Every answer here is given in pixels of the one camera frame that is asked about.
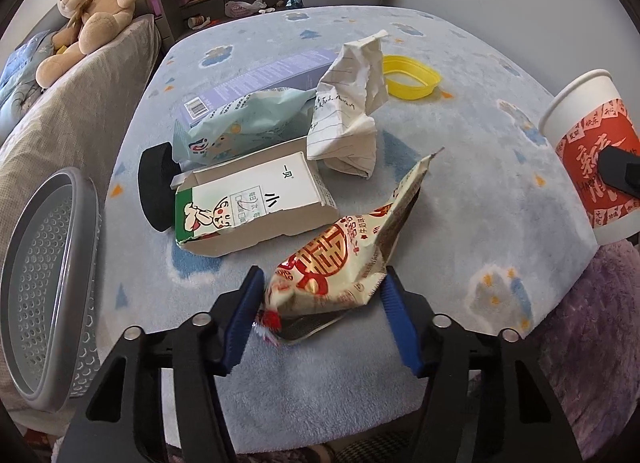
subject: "snack wrapper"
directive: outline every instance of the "snack wrapper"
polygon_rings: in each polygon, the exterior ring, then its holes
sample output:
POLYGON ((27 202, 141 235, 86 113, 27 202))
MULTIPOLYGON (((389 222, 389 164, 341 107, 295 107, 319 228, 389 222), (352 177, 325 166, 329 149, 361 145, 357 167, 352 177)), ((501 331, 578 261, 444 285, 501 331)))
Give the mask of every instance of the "snack wrapper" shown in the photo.
POLYGON ((305 136, 315 96, 315 89, 266 89, 214 110, 190 129, 176 120, 174 162, 213 166, 305 136))
POLYGON ((369 302, 435 154, 421 159, 382 207, 341 218, 280 263, 265 290, 261 326, 278 332, 283 319, 369 302))

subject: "purple fluffy cushion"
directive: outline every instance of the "purple fluffy cushion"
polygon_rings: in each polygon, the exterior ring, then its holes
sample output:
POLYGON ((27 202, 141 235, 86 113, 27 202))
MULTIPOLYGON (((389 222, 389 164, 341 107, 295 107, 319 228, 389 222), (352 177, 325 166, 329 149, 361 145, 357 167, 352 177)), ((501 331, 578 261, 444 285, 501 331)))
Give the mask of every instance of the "purple fluffy cushion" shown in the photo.
POLYGON ((596 455, 639 397, 640 253, 628 241, 600 247, 531 336, 582 456, 596 455))

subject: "paper cup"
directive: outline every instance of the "paper cup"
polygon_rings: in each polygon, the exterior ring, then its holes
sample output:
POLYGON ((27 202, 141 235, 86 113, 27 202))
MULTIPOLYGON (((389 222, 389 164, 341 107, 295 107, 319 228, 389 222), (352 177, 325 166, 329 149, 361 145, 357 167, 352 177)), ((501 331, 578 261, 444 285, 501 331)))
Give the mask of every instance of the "paper cup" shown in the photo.
POLYGON ((560 91, 540 120, 540 133, 574 182, 599 245, 640 231, 640 200, 605 185, 598 173, 598 155, 605 147, 640 152, 640 140, 608 71, 594 69, 560 91))

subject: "perforated basket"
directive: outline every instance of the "perforated basket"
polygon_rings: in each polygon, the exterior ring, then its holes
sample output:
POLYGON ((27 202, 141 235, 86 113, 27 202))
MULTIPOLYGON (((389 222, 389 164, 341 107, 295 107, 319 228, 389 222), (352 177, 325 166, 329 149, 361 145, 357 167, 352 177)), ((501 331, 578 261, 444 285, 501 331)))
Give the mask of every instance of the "perforated basket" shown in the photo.
POLYGON ((12 234, 0 279, 0 336, 14 384, 34 409, 60 410, 99 369, 99 225, 94 184, 69 167, 36 191, 12 234))

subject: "crumpled paper bag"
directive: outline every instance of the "crumpled paper bag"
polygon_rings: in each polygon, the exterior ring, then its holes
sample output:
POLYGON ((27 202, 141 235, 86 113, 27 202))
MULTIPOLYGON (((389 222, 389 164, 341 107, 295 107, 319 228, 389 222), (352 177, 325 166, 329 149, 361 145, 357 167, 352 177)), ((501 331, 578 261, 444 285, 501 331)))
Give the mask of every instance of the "crumpled paper bag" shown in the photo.
POLYGON ((386 30, 347 42, 322 76, 306 139, 306 157, 369 178, 376 165, 376 123, 370 116, 386 92, 380 39, 386 30))

